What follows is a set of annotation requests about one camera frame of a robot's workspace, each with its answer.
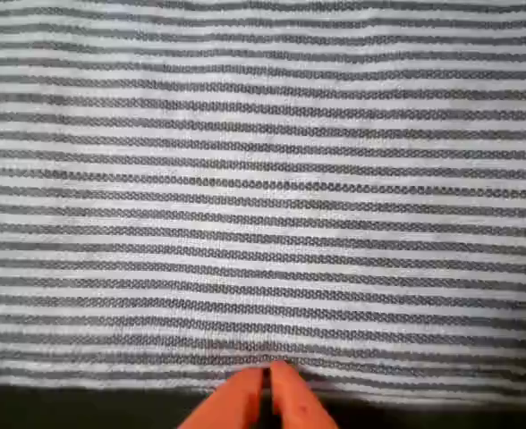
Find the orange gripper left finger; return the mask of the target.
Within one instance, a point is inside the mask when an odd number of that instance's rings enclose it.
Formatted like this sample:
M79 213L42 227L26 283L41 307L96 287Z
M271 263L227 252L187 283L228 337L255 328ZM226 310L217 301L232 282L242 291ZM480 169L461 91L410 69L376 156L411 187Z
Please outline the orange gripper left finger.
M264 370L246 368L221 384L179 425L180 429L246 429L259 419Z

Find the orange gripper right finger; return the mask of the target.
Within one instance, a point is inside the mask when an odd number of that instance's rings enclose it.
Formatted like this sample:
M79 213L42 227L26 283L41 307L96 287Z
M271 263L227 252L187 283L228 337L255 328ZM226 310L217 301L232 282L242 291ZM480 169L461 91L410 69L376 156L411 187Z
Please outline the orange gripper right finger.
M303 380L284 361L270 364L272 403L284 429L337 429L335 420Z

